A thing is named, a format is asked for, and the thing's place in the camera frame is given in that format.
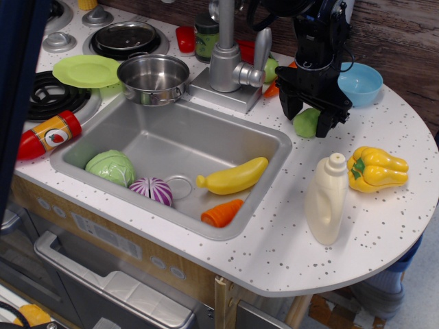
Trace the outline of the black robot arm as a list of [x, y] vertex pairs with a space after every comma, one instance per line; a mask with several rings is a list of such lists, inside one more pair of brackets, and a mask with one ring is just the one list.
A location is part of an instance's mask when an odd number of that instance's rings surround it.
[[318, 138], [324, 138], [338, 123], [345, 123], [352, 107], [338, 85], [351, 32], [346, 8], [344, 1], [251, 1], [247, 11], [247, 24], [256, 32], [277, 18], [292, 18], [298, 42], [296, 66], [278, 67], [276, 86], [289, 120], [305, 103], [319, 110]]

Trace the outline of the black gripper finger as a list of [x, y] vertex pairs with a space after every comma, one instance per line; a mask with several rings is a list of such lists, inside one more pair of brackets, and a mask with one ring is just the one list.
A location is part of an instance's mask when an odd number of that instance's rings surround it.
[[320, 112], [316, 128], [316, 137], [324, 138], [338, 123], [345, 123], [349, 117], [348, 110], [329, 107]]
[[302, 100], [297, 90], [282, 90], [279, 92], [284, 115], [292, 120], [302, 110]]

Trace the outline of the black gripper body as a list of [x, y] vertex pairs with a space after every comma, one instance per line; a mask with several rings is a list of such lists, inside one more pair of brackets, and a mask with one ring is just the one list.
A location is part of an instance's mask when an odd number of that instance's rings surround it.
[[341, 65], [340, 61], [335, 61], [319, 69], [299, 64], [294, 68], [279, 66], [276, 69], [276, 86], [279, 92], [280, 89], [297, 90], [302, 106], [307, 103], [321, 111], [331, 106], [349, 110], [353, 104], [338, 86]]

